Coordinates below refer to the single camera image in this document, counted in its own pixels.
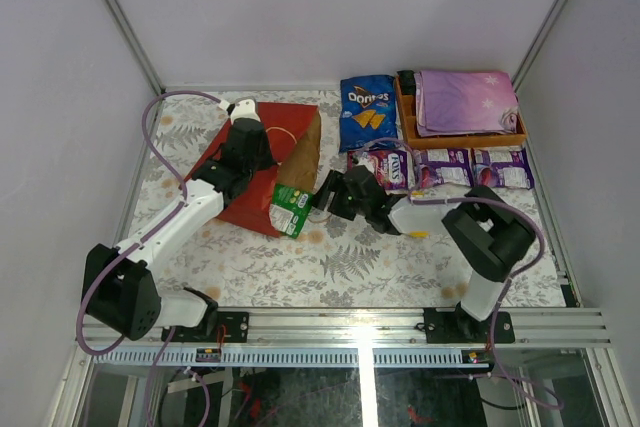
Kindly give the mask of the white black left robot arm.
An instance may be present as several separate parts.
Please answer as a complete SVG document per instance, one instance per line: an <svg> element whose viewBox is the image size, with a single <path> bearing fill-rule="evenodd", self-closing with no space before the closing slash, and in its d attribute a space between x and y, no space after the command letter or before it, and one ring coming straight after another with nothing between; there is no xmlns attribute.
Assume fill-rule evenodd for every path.
<svg viewBox="0 0 640 427"><path fill-rule="evenodd" d="M182 197L168 205L151 226L115 247L96 245L86 259L81 313L136 341L152 328L182 327L197 341L219 328L217 303L185 287L161 291L158 271L206 222L243 195L255 174L274 166L266 129L251 114L231 122L218 157L201 164Z"/></svg>

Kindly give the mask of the blue Doritos chip bag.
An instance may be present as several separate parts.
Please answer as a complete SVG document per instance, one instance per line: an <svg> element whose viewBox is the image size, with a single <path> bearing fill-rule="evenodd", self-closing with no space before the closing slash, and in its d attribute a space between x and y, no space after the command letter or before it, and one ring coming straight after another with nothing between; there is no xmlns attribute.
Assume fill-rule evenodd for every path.
<svg viewBox="0 0 640 427"><path fill-rule="evenodd" d="M368 142L396 138L396 95L390 75L367 75L340 82L340 152Z"/></svg>

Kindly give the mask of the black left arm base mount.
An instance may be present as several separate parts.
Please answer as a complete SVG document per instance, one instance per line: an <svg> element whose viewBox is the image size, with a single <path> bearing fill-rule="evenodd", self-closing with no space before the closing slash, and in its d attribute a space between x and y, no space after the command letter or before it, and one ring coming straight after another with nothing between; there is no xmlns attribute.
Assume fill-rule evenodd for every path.
<svg viewBox="0 0 640 427"><path fill-rule="evenodd" d="M246 343L249 321L250 313L246 311L216 311L196 327L176 327L171 342L216 345Z"/></svg>

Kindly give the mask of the green snack packet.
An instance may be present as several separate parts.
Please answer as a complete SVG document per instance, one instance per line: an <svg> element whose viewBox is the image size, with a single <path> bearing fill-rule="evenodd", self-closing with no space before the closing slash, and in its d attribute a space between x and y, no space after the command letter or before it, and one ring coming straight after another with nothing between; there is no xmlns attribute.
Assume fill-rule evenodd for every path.
<svg viewBox="0 0 640 427"><path fill-rule="evenodd" d="M310 192L276 184L269 208L271 225L277 232L296 239L311 211L312 199Z"/></svg>

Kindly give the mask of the red brown paper bag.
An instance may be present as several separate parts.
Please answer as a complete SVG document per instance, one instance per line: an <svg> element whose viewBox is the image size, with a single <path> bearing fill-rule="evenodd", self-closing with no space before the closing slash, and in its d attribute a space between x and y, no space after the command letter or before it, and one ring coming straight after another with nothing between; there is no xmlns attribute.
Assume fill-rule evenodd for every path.
<svg viewBox="0 0 640 427"><path fill-rule="evenodd" d="M309 193L315 185L320 157L321 116L316 105L293 103L257 104L257 115L264 125L266 139L260 146L246 144L232 122L226 121L204 154L187 174L189 180L203 174L220 175L212 170L214 163L223 164L231 173L257 164L251 180L218 218L222 221L279 237L271 221L270 208L278 185Z"/></svg>

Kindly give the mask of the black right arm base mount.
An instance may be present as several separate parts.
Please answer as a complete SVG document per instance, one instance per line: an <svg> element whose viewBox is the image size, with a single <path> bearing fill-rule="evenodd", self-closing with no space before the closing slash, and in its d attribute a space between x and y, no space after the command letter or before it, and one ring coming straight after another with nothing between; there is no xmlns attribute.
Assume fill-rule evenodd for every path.
<svg viewBox="0 0 640 427"><path fill-rule="evenodd" d="M511 316L504 311L497 313L493 336L490 336L492 315L477 321L461 308L424 308L423 323L426 341L431 344L513 344L515 333Z"/></svg>

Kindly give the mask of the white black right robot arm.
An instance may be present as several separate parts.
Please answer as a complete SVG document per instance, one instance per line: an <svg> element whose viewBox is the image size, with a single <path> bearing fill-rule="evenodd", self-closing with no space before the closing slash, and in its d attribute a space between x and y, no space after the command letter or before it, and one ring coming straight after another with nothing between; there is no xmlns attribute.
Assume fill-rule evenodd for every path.
<svg viewBox="0 0 640 427"><path fill-rule="evenodd" d="M467 341L490 332L491 316L513 277L544 255L544 235L537 224L483 185L462 197L391 194L373 173L357 166L345 173L330 171L312 206L346 220L361 216L387 235L429 235L440 223L472 269L455 319L458 334Z"/></svg>

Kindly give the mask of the yellow snack packet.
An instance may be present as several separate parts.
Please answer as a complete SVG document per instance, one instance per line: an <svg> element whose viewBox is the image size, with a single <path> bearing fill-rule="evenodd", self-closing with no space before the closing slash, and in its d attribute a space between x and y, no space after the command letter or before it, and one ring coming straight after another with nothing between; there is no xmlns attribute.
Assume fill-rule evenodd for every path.
<svg viewBox="0 0 640 427"><path fill-rule="evenodd" d="M410 232L408 235L413 238L427 238L430 234L427 231L414 231Z"/></svg>

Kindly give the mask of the purple Fox's berries candy bag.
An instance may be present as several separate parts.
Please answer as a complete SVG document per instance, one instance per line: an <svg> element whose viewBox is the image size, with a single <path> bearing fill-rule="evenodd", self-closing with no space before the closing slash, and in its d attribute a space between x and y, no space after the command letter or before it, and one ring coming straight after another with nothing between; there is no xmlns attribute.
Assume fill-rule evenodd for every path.
<svg viewBox="0 0 640 427"><path fill-rule="evenodd" d="M410 160L408 153L398 149L377 149L371 151L349 151L348 158L353 154L367 153L375 162L375 172L372 173L377 182L387 192L406 192L410 186L412 175L409 173Z"/></svg>

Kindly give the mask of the purple snack packet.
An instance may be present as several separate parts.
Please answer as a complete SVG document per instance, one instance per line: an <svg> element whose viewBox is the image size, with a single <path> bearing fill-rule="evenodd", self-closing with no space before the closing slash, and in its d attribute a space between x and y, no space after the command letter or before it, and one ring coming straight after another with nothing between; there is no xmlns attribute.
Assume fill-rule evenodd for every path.
<svg viewBox="0 0 640 427"><path fill-rule="evenodd" d="M445 184L474 185L470 152L462 148L415 150L416 187L425 190Z"/></svg>
<svg viewBox="0 0 640 427"><path fill-rule="evenodd" d="M473 149L472 160L476 185L526 190L535 187L528 155L523 148Z"/></svg>

